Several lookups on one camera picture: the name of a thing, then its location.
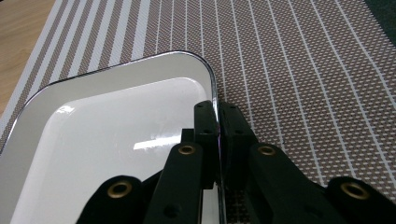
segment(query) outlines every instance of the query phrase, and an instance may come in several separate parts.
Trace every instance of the white stripe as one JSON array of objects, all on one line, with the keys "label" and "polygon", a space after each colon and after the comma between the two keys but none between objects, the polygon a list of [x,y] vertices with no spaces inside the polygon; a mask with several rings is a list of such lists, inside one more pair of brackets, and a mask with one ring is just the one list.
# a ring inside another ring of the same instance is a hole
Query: white stripe
[{"label": "white stripe", "polygon": [[274,15],[274,11],[272,10],[270,1],[267,0],[267,2],[268,2],[268,6],[270,8],[271,16],[272,16],[272,19],[273,19],[273,22],[274,22],[274,25],[275,25],[275,28],[276,28],[277,38],[279,39],[280,47],[282,48],[282,52],[283,52],[283,57],[285,58],[286,66],[288,67],[290,79],[291,79],[291,82],[293,84],[293,88],[294,88],[294,91],[295,91],[295,94],[296,94],[297,103],[298,103],[298,106],[299,106],[299,109],[300,109],[301,117],[303,119],[303,124],[304,124],[305,132],[306,132],[306,137],[308,138],[309,146],[311,147],[312,157],[314,158],[315,165],[317,166],[318,178],[319,178],[320,184],[324,185],[323,175],[321,174],[321,171],[320,171],[319,162],[318,162],[317,154],[315,152],[314,143],[312,142],[312,139],[311,139],[311,133],[309,132],[308,123],[306,122],[303,104],[302,104],[301,99],[300,99],[300,93],[298,92],[297,84],[296,84],[296,82],[294,80],[294,75],[293,75],[293,73],[291,71],[291,68],[290,68],[288,55],[286,53],[285,47],[283,46],[282,37],[280,36],[280,32],[279,32],[279,29],[278,29],[277,24],[276,24],[276,18],[275,18],[275,15]]},{"label": "white stripe", "polygon": [[253,112],[251,111],[250,98],[249,98],[249,95],[248,95],[247,75],[245,73],[245,65],[244,65],[244,58],[243,58],[243,55],[242,55],[241,42],[239,41],[238,25],[236,24],[235,11],[233,9],[233,0],[231,0],[230,2],[231,2],[231,8],[232,8],[232,11],[233,11],[233,25],[235,26],[236,42],[238,44],[238,51],[239,51],[239,59],[241,60],[241,66],[242,66],[242,76],[244,78],[245,91],[247,93],[247,110],[248,110],[249,118],[250,118],[250,127],[253,130],[253,132],[254,132],[255,128],[254,128]]},{"label": "white stripe", "polygon": [[204,52],[204,25],[202,23],[202,1],[199,1],[199,18],[200,18],[200,26],[201,26],[201,53],[202,57],[205,57],[205,52]]},{"label": "white stripe", "polygon": [[171,15],[171,36],[169,37],[169,50],[172,50],[172,36],[173,36],[173,18],[174,18],[174,4],[175,4],[175,0],[172,0],[172,15]]},{"label": "white stripe", "polygon": [[267,80],[268,91],[270,92],[272,108],[273,108],[274,116],[275,116],[275,123],[276,123],[276,128],[277,128],[277,134],[278,134],[278,136],[279,136],[279,144],[281,145],[281,148],[282,148],[284,151],[286,151],[286,148],[285,148],[285,145],[284,145],[284,140],[283,140],[282,127],[280,127],[279,118],[277,117],[276,101],[275,101],[273,89],[272,89],[272,87],[271,87],[271,80],[270,80],[270,77],[269,77],[269,74],[268,74],[267,64],[266,64],[265,58],[264,58],[264,52],[263,52],[263,50],[262,50],[262,42],[260,41],[259,31],[258,31],[258,29],[257,29],[256,20],[254,19],[253,8],[252,8],[252,6],[251,6],[250,0],[248,0],[248,5],[249,5],[249,8],[250,8],[251,18],[252,18],[252,20],[253,20],[253,26],[254,26],[254,31],[255,31],[255,33],[256,33],[257,43],[259,44],[260,55],[262,56],[262,67],[263,67],[263,69],[264,69],[265,78],[266,78],[266,80]]},{"label": "white stripe", "polygon": [[12,92],[12,95],[9,98],[6,109],[4,110],[3,115],[0,118],[0,133],[1,134],[3,134],[4,130],[7,127],[9,120],[11,119],[14,109],[17,106],[17,103],[18,103],[18,101],[21,97],[21,94],[23,92],[23,89],[26,86],[26,83],[30,76],[30,73],[32,72],[33,67],[35,66],[37,57],[40,54],[40,51],[43,48],[44,42],[46,41],[46,39],[48,37],[50,28],[53,24],[53,20],[55,19],[56,15],[59,12],[61,4],[62,4],[61,1],[55,1],[54,5],[52,7],[52,10],[50,11],[49,16],[47,18],[46,24],[44,25],[43,31],[41,32],[40,37],[37,39],[37,42],[35,43],[35,47],[32,50],[32,53],[30,54],[29,60],[27,61],[26,65],[23,69],[20,80],[18,81],[18,84],[15,87],[14,92]]},{"label": "white stripe", "polygon": [[393,95],[390,92],[390,89],[387,85],[387,81],[384,79],[384,74],[379,70],[378,66],[376,66],[373,58],[370,56],[369,52],[366,50],[366,48],[363,46],[363,44],[361,43],[361,41],[358,38],[358,35],[355,33],[355,30],[353,29],[352,24],[350,24],[349,19],[347,18],[347,15],[345,14],[344,10],[341,8],[338,0],[335,0],[335,3],[337,4],[338,8],[341,11],[341,14],[344,17],[344,20],[346,21],[346,24],[349,27],[350,32],[353,34],[353,36],[355,37],[356,41],[358,42],[359,46],[361,47],[361,50],[363,50],[364,54],[366,55],[367,59],[370,61],[370,63],[373,65],[374,70],[376,71],[379,79],[381,80],[382,85],[384,86],[385,92],[387,93],[388,98],[390,99],[390,102],[393,105],[393,109],[396,109],[396,103],[395,100],[393,99]]},{"label": "white stripe", "polygon": [[47,67],[50,64],[50,58],[55,51],[56,45],[58,44],[59,37],[61,36],[62,31],[64,30],[64,24],[70,14],[71,8],[73,6],[72,1],[67,2],[66,9],[64,10],[64,14],[62,15],[61,20],[59,21],[59,25],[55,31],[53,38],[49,44],[49,49],[46,52],[46,56],[43,59],[43,63],[40,65],[40,69],[37,72],[37,76],[35,77],[35,82],[33,83],[32,89],[30,89],[28,98],[31,98],[40,88],[41,81],[46,73]]},{"label": "white stripe", "polygon": [[342,61],[340,55],[338,54],[337,50],[335,49],[335,46],[332,43],[332,40],[331,40],[331,38],[330,38],[330,36],[329,36],[329,34],[327,32],[327,29],[326,29],[326,27],[325,27],[325,25],[324,25],[324,23],[323,23],[323,21],[322,21],[322,19],[320,17],[320,14],[318,13],[317,7],[315,6],[315,4],[314,4],[314,2],[312,0],[311,0],[311,5],[313,6],[315,12],[317,13],[318,20],[320,22],[321,27],[323,28],[323,31],[324,31],[324,33],[325,33],[325,35],[327,37],[327,40],[328,40],[330,46],[332,47],[332,51],[334,52],[335,56],[337,57],[338,62],[341,64],[341,67],[343,68],[344,73],[346,74],[347,80],[348,80],[349,85],[350,85],[350,87],[351,87],[351,89],[353,91],[353,94],[355,96],[356,102],[358,103],[358,106],[359,106],[359,109],[360,109],[361,114],[363,116],[363,119],[364,119],[364,121],[365,121],[365,123],[366,123],[366,125],[367,125],[367,127],[369,129],[370,135],[373,138],[373,141],[375,143],[376,149],[377,149],[377,151],[378,151],[378,153],[379,153],[379,155],[381,157],[382,162],[384,162],[385,168],[387,169],[387,171],[389,173],[389,177],[390,177],[390,180],[392,181],[393,186],[396,188],[396,180],[395,180],[395,177],[394,177],[394,175],[392,173],[393,171],[390,169],[389,162],[387,161],[387,158],[385,157],[384,152],[381,150],[381,146],[380,146],[378,140],[376,139],[376,135],[374,133],[373,127],[371,126],[370,121],[367,118],[366,111],[364,110],[363,105],[361,104],[361,100],[360,100],[360,97],[358,95],[358,91],[355,89],[355,86],[353,85],[352,78],[350,77],[345,65],[343,64],[343,61]]},{"label": "white stripe", "polygon": [[84,30],[82,31],[81,39],[78,43],[78,48],[70,66],[68,77],[74,77],[78,74],[78,69],[81,65],[82,57],[84,56],[85,48],[87,48],[88,39],[90,38],[95,15],[98,11],[100,1],[92,1],[90,13],[85,22]]},{"label": "white stripe", "polygon": [[221,47],[218,3],[216,0],[215,0],[215,10],[216,10],[216,25],[218,26],[219,52],[220,52],[220,63],[221,63],[221,76],[222,76],[222,81],[223,81],[224,101],[227,102],[227,90],[226,90],[226,82],[225,82],[225,76],[224,76],[224,61],[223,61],[222,47]]},{"label": "white stripe", "polygon": [[335,127],[335,131],[337,132],[338,140],[341,143],[341,148],[343,149],[344,155],[346,157],[346,162],[347,162],[347,164],[349,166],[349,169],[350,169],[350,172],[352,173],[352,176],[354,178],[356,178],[355,169],[353,168],[352,161],[350,160],[349,155],[347,154],[347,147],[346,147],[346,144],[344,142],[343,136],[341,135],[340,127],[338,126],[337,120],[335,118],[335,113],[332,111],[332,104],[330,103],[330,99],[329,99],[329,97],[327,95],[326,88],[324,87],[324,84],[323,84],[323,81],[322,81],[322,77],[320,76],[320,72],[319,72],[319,70],[318,70],[318,68],[317,68],[317,66],[315,64],[315,61],[314,61],[314,59],[312,57],[311,52],[309,51],[309,47],[306,44],[305,37],[304,37],[304,34],[303,34],[303,30],[301,29],[300,23],[298,22],[297,16],[296,16],[296,14],[294,12],[293,5],[291,4],[290,0],[288,0],[288,1],[289,1],[291,13],[292,13],[292,15],[294,17],[294,20],[296,21],[296,25],[297,25],[297,28],[298,28],[298,30],[300,32],[301,39],[303,40],[306,53],[309,56],[309,61],[311,62],[312,66],[314,67],[315,73],[317,74],[318,81],[319,81],[321,90],[323,92],[323,96],[324,96],[325,101],[326,101],[326,105],[329,108],[330,116],[332,117],[332,124]]},{"label": "white stripe", "polygon": [[160,1],[160,9],[158,13],[158,22],[157,22],[157,39],[155,41],[155,54],[158,52],[158,41],[160,35],[160,24],[161,24],[161,9],[163,8],[163,0]]},{"label": "white stripe", "polygon": [[66,60],[67,53],[70,50],[70,46],[76,34],[78,23],[81,21],[82,11],[86,4],[87,4],[86,2],[80,2],[78,5],[76,15],[72,21],[72,24],[70,25],[70,29],[69,32],[67,33],[66,39],[64,40],[64,45],[62,46],[58,60],[56,61],[56,65],[52,71],[49,83],[57,81],[59,79],[59,76],[61,75],[62,68],[64,67],[64,61]]},{"label": "white stripe", "polygon": [[184,44],[185,49],[187,50],[187,4],[189,3],[189,0],[186,0],[186,17],[184,18]]},{"label": "white stripe", "polygon": [[134,33],[134,47],[132,48],[132,60],[143,58],[146,42],[146,31],[149,22],[149,0],[140,2],[139,14],[137,16],[136,32]]},{"label": "white stripe", "polygon": [[94,71],[99,67],[99,62],[102,58],[102,52],[105,47],[106,35],[110,25],[111,15],[113,14],[114,5],[114,0],[107,1],[106,3],[105,13],[100,23],[98,36],[96,38],[95,47],[93,48],[92,56],[90,58],[90,66],[88,66],[87,72]]},{"label": "white stripe", "polygon": [[122,54],[122,47],[124,44],[124,37],[126,28],[128,26],[128,19],[130,15],[132,1],[122,1],[122,8],[120,11],[119,23],[117,24],[116,35],[114,36],[113,48],[111,50],[110,61],[108,65],[115,65],[120,63]]}]

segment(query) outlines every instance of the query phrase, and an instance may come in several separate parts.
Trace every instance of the white plastic tray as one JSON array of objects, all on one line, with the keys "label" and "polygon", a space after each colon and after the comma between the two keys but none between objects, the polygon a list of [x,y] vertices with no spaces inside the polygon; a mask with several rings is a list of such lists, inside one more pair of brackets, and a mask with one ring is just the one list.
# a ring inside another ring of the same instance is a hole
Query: white plastic tray
[{"label": "white plastic tray", "polygon": [[[20,113],[0,158],[0,223],[75,223],[116,175],[160,171],[193,106],[211,100],[209,66],[186,52],[112,67],[49,85]],[[218,223],[206,190],[204,223]]]}]

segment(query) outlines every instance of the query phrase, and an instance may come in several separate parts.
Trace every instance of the table surface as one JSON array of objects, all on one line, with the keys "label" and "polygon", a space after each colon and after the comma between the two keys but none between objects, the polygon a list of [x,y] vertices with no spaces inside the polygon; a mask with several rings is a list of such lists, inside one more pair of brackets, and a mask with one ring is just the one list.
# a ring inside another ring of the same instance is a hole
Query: table surface
[{"label": "table surface", "polygon": [[0,117],[20,79],[54,0],[0,2]]},{"label": "table surface", "polygon": [[[1,78],[20,74],[0,36]],[[55,1],[0,120],[0,147],[52,81],[175,49],[208,60],[220,100],[239,105],[259,139],[308,178],[354,176],[396,201],[396,49],[359,0]]]}]

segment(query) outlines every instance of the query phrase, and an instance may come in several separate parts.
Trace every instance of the bolt hole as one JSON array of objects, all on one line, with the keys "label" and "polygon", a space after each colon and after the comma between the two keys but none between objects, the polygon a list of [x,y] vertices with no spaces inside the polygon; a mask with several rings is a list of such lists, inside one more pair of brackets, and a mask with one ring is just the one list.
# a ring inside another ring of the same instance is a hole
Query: bolt hole
[{"label": "bolt hole", "polygon": [[170,218],[177,217],[180,214],[180,212],[181,212],[181,206],[180,204],[177,203],[168,204],[163,209],[163,213]]},{"label": "bolt hole", "polygon": [[191,146],[183,146],[178,149],[178,152],[180,152],[183,155],[190,155],[195,152],[195,148]]},{"label": "bolt hole", "polygon": [[259,147],[259,152],[265,156],[273,156],[275,155],[276,151],[271,147]]},{"label": "bolt hole", "polygon": [[132,190],[132,185],[126,180],[121,180],[108,188],[107,195],[110,198],[118,199],[128,195]]},{"label": "bolt hole", "polygon": [[370,197],[369,192],[365,190],[362,186],[353,182],[346,182],[341,185],[341,190],[348,196],[359,199],[366,200]]}]

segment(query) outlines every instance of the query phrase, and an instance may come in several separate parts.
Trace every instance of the woven placemat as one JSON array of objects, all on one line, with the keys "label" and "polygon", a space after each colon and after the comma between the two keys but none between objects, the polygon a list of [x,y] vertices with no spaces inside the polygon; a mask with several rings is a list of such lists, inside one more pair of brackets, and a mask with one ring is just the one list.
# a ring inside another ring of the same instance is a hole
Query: woven placemat
[{"label": "woven placemat", "polygon": [[311,180],[353,176],[396,202],[396,50],[358,0],[58,0],[1,118],[0,147],[47,84],[176,49],[208,60],[220,100]]}]

